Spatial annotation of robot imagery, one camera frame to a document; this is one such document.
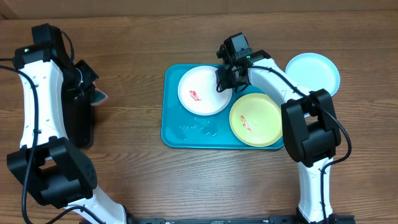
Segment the pink and green sponge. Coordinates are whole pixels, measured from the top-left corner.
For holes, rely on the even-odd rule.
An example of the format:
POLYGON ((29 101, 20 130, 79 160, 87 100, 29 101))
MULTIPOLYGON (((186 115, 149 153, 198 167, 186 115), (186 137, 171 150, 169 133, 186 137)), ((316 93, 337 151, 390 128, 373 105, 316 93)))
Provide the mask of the pink and green sponge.
POLYGON ((91 95, 90 105, 91 106, 99 106, 105 103, 108 100, 108 95, 105 94, 98 88, 95 88, 94 92, 91 95))

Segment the white plate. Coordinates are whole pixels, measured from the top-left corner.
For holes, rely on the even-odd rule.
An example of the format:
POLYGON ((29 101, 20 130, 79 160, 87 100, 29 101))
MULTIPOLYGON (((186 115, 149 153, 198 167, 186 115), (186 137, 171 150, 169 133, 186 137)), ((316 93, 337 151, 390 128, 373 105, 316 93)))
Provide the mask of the white plate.
POLYGON ((232 90, 217 92, 216 71, 216 67, 198 66, 180 79, 178 98, 189 112, 209 116, 219 113, 229 104, 232 90))

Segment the yellow-green plate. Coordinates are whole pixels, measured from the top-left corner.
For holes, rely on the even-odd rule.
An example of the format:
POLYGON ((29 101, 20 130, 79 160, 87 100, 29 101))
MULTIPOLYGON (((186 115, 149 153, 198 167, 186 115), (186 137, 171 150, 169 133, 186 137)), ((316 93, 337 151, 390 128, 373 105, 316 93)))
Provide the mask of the yellow-green plate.
POLYGON ((241 142, 252 147, 267 147, 282 137, 281 110, 263 93, 236 100, 229 112, 229 125, 241 142))

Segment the light blue plate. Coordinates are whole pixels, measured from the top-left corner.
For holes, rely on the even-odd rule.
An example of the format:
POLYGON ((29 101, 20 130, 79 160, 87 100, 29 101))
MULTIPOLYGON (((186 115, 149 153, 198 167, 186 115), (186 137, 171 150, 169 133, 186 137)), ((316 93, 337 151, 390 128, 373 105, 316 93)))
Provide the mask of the light blue plate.
POLYGON ((285 73, 296 83, 317 91, 325 89, 334 96, 340 87, 340 73, 327 57, 316 53, 296 55, 286 66, 285 73))

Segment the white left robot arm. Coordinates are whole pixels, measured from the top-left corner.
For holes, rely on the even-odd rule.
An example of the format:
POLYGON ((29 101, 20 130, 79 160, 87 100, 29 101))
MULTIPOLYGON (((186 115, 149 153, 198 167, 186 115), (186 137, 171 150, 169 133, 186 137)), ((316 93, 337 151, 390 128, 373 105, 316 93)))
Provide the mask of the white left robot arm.
POLYGON ((89 223, 133 223, 134 217, 99 187, 84 149, 93 143, 94 107, 106 99, 97 74, 66 48, 58 27, 32 28, 34 43, 15 51, 12 71, 24 92, 24 131, 20 149, 7 167, 22 184, 22 198, 76 212, 89 223))

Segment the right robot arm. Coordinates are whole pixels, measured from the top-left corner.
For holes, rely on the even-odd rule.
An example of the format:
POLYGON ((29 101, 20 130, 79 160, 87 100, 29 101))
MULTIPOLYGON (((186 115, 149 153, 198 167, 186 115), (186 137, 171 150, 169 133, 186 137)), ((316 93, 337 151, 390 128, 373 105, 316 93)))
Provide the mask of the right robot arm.
POLYGON ((216 71, 218 92, 252 85, 280 106, 284 146, 298 164, 300 222, 333 223, 329 180, 341 125, 331 95, 295 83, 267 52, 253 51, 242 33, 228 37, 216 55, 223 61, 216 71))

